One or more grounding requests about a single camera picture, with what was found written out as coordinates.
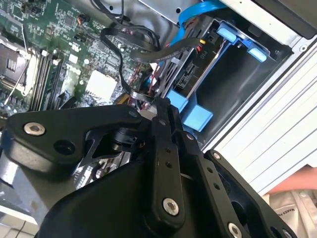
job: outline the black ribbon cable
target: black ribbon cable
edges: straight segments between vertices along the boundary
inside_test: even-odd
[[[149,52],[155,52],[159,50],[155,45],[142,41],[136,36],[130,35],[129,33],[126,33],[124,31],[121,31],[115,28],[104,28],[102,31],[102,34],[106,36],[120,37],[123,40]]]
[[[131,21],[131,19],[125,15],[122,15],[122,14],[116,14],[116,13],[111,13],[110,11],[108,11],[107,13],[104,11],[104,8],[106,9],[106,7],[104,6],[103,9],[100,9],[98,7],[98,5],[96,4],[96,2],[94,0],[89,0],[90,1],[90,4],[95,8],[97,9],[98,11],[106,14],[108,17],[115,17],[115,18],[121,18],[123,21]]]
[[[151,40],[153,42],[156,41],[157,43],[157,48],[160,49],[160,43],[159,43],[159,37],[157,34],[155,34],[154,31],[152,31],[151,29],[145,27],[145,26],[141,26],[141,25],[133,25],[133,24],[129,24],[125,25],[122,24],[119,19],[117,19],[116,17],[113,16],[113,13],[111,13],[101,2],[100,0],[90,0],[92,2],[92,4],[94,5],[94,7],[97,6],[97,8],[103,12],[104,14],[106,14],[111,20],[113,20],[116,24],[118,24],[119,26],[121,26],[122,28],[128,28],[128,29],[139,29],[139,31],[143,31],[146,32],[146,34],[151,38]]]
[[[132,51],[131,58],[136,62],[159,63],[161,61],[173,58],[186,50],[196,48],[199,44],[199,38],[186,38],[157,52]]]
[[[122,70],[123,70],[123,57],[120,52],[120,50],[107,38],[107,36],[104,34],[104,30],[101,31],[100,34],[100,40],[103,42],[106,46],[109,47],[116,55],[119,56],[120,59],[120,66],[119,66],[119,76],[120,76],[120,83],[122,88],[125,90],[125,92],[130,95],[131,98],[134,98],[136,100],[140,100],[142,102],[152,103],[153,97],[136,92],[133,88],[130,87],[130,85],[124,80]]]

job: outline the silver metal frame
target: silver metal frame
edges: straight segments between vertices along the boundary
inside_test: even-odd
[[[309,45],[305,40],[301,43],[297,54]],[[317,167],[316,92],[317,43],[314,41],[216,146],[260,195],[307,164]]]
[[[174,24],[178,22],[178,16],[182,10],[199,3],[198,0],[139,0],[141,3],[149,7],[151,10],[157,12],[167,20]]]
[[[252,0],[220,0],[283,45],[293,47],[300,36]]]
[[[272,86],[272,84],[275,83],[276,80],[278,80],[282,75],[287,74],[289,75],[291,71],[287,71],[287,69],[300,57],[304,56],[304,51],[307,50],[307,47],[314,42],[314,40],[317,38],[314,37],[311,40],[307,40],[305,38],[302,38],[293,48],[293,53],[286,61],[285,63],[274,73],[274,75],[254,94],[251,95],[250,98],[246,101],[246,103],[242,106],[242,108],[237,111],[235,115],[231,117],[230,120],[227,121],[226,124],[223,125],[222,129],[219,130],[215,136],[213,136],[208,143],[205,144],[203,147],[203,152],[206,152],[212,148],[215,147],[216,144],[218,144],[222,138],[233,129],[236,122],[238,122],[241,117],[250,110],[250,108],[253,106],[253,104],[265,93],[265,91]]]

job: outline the person's hand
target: person's hand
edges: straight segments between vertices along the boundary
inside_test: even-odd
[[[305,166],[273,188],[268,194],[291,190],[317,189],[317,168]]]

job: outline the motherboard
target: motherboard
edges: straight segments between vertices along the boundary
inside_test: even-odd
[[[123,93],[119,58],[99,40],[103,28],[63,0],[0,0],[1,115],[59,109],[69,100],[77,107],[113,104]],[[150,67],[130,58],[136,46],[109,39],[124,58],[124,79],[140,87]]]

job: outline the silver screw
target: silver screw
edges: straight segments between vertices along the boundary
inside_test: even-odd
[[[240,229],[232,222],[228,224],[228,229],[234,238],[242,238],[242,233]]]
[[[137,114],[136,114],[135,112],[133,112],[133,111],[129,111],[129,114],[130,114],[131,116],[133,116],[134,118],[137,117]]]
[[[293,238],[291,236],[291,234],[289,234],[289,232],[287,230],[283,229],[283,232],[284,232],[284,234],[286,235],[287,238]]]
[[[194,139],[194,137],[191,134],[188,134],[188,133],[187,133],[187,138],[190,139],[190,140]]]
[[[179,212],[177,203],[171,198],[166,198],[163,200],[163,208],[165,212],[172,216],[176,216]]]
[[[166,123],[163,120],[158,120],[162,125],[166,125]]]
[[[44,135],[45,127],[37,122],[29,122],[24,126],[24,131],[29,135]]]
[[[212,156],[213,156],[216,160],[220,160],[220,159],[221,159],[220,155],[218,155],[217,153],[213,153]]]

